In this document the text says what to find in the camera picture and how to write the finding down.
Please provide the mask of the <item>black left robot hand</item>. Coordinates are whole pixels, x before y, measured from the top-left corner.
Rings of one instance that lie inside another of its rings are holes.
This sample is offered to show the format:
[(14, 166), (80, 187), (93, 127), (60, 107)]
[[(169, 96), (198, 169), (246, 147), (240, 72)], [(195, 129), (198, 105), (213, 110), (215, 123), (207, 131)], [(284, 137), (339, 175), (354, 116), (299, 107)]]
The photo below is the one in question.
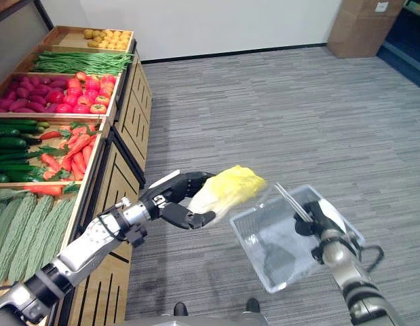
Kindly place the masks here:
[(212, 176), (212, 173), (202, 171), (178, 173), (149, 188), (139, 200), (151, 220), (161, 218), (184, 230), (202, 228), (216, 219), (216, 213), (196, 213), (182, 206), (180, 202), (194, 197)]

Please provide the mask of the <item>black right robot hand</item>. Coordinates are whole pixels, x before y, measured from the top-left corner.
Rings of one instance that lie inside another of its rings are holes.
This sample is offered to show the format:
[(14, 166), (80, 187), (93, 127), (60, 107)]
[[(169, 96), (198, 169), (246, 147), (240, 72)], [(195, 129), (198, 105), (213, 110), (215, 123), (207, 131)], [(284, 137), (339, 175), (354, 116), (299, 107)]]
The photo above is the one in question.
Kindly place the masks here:
[(298, 213), (294, 214), (295, 231), (301, 236), (317, 236), (321, 237), (327, 230), (337, 230), (341, 233), (346, 233), (344, 227), (341, 227), (333, 219), (330, 218), (328, 213), (325, 213), (320, 206), (321, 201), (311, 201), (305, 203), (302, 207), (311, 221), (304, 221)]

